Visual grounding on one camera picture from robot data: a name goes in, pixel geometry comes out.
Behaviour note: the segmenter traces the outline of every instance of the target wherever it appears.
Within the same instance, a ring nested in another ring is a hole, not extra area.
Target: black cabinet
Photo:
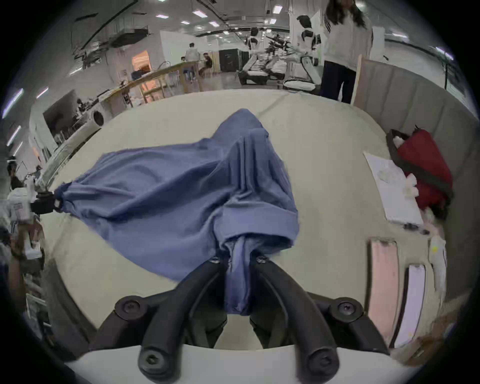
[[[239,49],[223,49],[218,55],[222,72],[235,72],[242,68],[242,55]]]

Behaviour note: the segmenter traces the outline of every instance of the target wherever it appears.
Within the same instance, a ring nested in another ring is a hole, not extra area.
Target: wooden desk
[[[146,75],[142,76],[140,79],[130,81],[125,86],[121,88],[117,88],[113,90],[109,95],[105,98],[100,97],[99,101],[102,103],[103,107],[109,110],[113,117],[122,113],[126,108],[122,101],[123,95],[127,94],[132,88],[141,85],[147,81],[155,80],[161,76],[164,76],[168,73],[179,71],[180,74],[180,81],[183,85],[183,91],[185,93],[189,93],[187,82],[185,81],[185,77],[183,75],[183,69],[193,67],[195,76],[198,81],[198,88],[200,92],[203,92],[202,80],[198,73],[198,62],[197,61],[184,61],[170,67],[158,69],[156,71],[152,71],[147,73]]]

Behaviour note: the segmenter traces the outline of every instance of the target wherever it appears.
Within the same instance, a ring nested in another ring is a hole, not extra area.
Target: white jacket
[[[353,71],[357,70],[359,55],[370,56],[373,43],[372,23],[363,14],[365,27],[358,27],[350,12],[346,12],[343,23],[333,24],[324,16],[327,42],[324,49],[325,61],[343,65]]]
[[[198,53],[197,48],[188,48],[185,53],[185,61],[198,61],[200,60],[200,53]]]

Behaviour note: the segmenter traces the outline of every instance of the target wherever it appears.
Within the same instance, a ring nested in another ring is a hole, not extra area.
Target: table surface
[[[368,238],[394,238],[400,271],[408,264],[426,265],[424,305],[416,334],[427,332],[440,300],[434,292],[427,238],[385,219],[363,155],[368,151],[389,158],[385,133],[358,108],[281,90],[175,96],[130,109],[108,122],[61,170],[52,190],[87,171],[105,152],[210,137],[239,108],[249,109],[270,133],[273,147],[285,163],[299,211],[295,245],[272,260],[307,291],[364,303]],[[95,326],[101,325],[124,296],[149,296],[176,286],[176,282],[122,257],[78,219],[58,213],[42,219],[47,257],[56,258],[69,293]],[[403,291],[403,273],[401,276],[399,292]]]
[[[184,67],[191,67],[196,63],[197,61],[183,61],[178,64],[171,65],[170,67],[165,67],[165,68],[158,69],[156,71],[149,72],[146,75],[142,76],[140,79],[130,81],[127,84],[125,84],[125,86],[115,89],[111,94],[109,94],[107,97],[102,99],[102,102],[109,101],[111,98],[115,97],[116,95],[125,93],[129,91],[131,88],[136,87],[137,85],[156,79],[157,77],[163,76],[167,73],[179,71]]]

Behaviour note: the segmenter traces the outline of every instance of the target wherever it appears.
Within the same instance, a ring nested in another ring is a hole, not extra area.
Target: black pants
[[[343,65],[331,61],[325,61],[322,83],[320,84],[320,92],[318,95],[338,100],[340,87],[343,83],[342,102],[349,104],[352,100],[356,75],[357,73],[355,71],[352,71]]]

